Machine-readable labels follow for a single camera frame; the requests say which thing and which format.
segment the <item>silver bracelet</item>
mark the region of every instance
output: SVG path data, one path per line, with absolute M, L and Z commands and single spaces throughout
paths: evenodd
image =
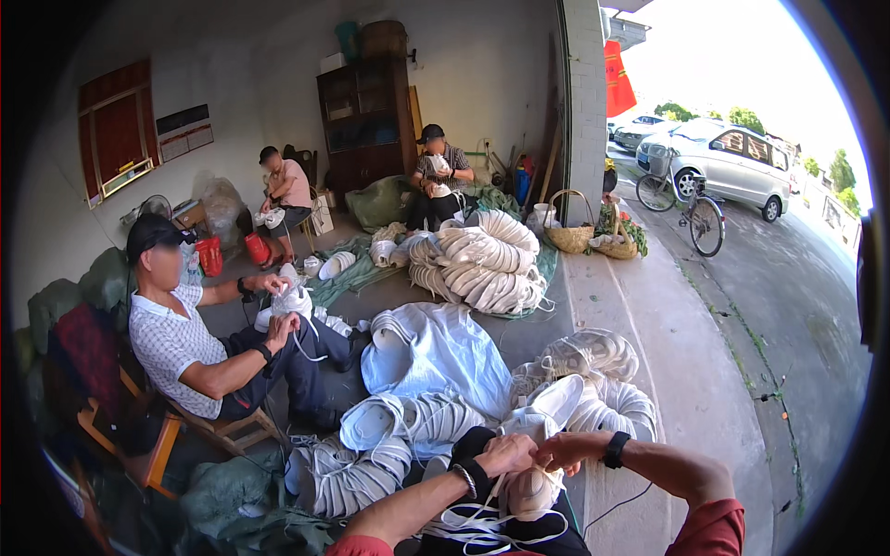
M 473 480 L 473 477 L 470 476 L 470 473 L 464 469 L 464 467 L 458 463 L 455 463 L 451 468 L 452 471 L 457 471 L 461 477 L 466 481 L 467 486 L 470 488 L 470 498 L 473 500 L 476 499 L 476 481 Z

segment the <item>concrete road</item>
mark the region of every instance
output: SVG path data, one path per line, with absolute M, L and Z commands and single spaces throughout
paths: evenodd
M 609 147 L 619 196 L 674 256 L 736 358 L 767 448 L 773 553 L 784 553 L 824 496 L 862 411 L 871 356 L 859 344 L 854 262 L 792 212 L 768 224 L 759 209 L 731 201 L 723 247 L 702 258 L 676 209 L 657 214 L 636 199 L 642 172 Z

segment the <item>sandal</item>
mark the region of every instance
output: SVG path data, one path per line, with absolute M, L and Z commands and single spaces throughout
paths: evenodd
M 270 259 L 269 261 L 266 261 L 263 264 L 261 264 L 260 270 L 268 270 L 275 265 L 281 264 L 282 260 L 284 260 L 284 255 L 280 254 L 279 256 L 275 257 L 274 259 Z

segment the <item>bicycle wheel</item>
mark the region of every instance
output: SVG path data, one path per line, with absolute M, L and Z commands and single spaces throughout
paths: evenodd
M 636 198 L 649 210 L 663 213 L 674 206 L 674 184 L 669 178 L 648 173 L 636 182 Z
M 703 257 L 720 251 L 726 233 L 723 212 L 712 199 L 699 197 L 689 215 L 689 233 L 695 250 Z

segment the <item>checkered shirt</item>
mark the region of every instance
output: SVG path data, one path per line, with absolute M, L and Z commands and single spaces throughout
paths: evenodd
M 458 178 L 440 178 L 436 175 L 436 169 L 433 168 L 433 163 L 428 158 L 429 156 L 430 153 L 424 151 L 424 154 L 417 157 L 417 167 L 414 169 L 416 173 L 421 174 L 427 180 L 433 180 L 436 183 L 447 185 L 452 191 L 455 189 L 463 189 L 470 185 L 470 182 L 467 180 L 459 180 Z M 466 159 L 464 151 L 457 147 L 452 147 L 448 143 L 445 143 L 445 152 L 442 153 L 442 157 L 445 158 L 445 162 L 451 166 L 452 170 L 466 170 L 470 167 L 470 161 Z
M 201 286 L 187 284 L 180 284 L 173 290 L 173 295 L 189 313 L 188 318 L 133 294 L 130 342 L 133 353 L 155 388 L 186 411 L 205 419 L 215 419 L 223 402 L 179 382 L 182 372 L 195 361 L 214 365 L 228 357 L 223 344 L 210 335 L 198 314 L 197 306 L 203 294 Z

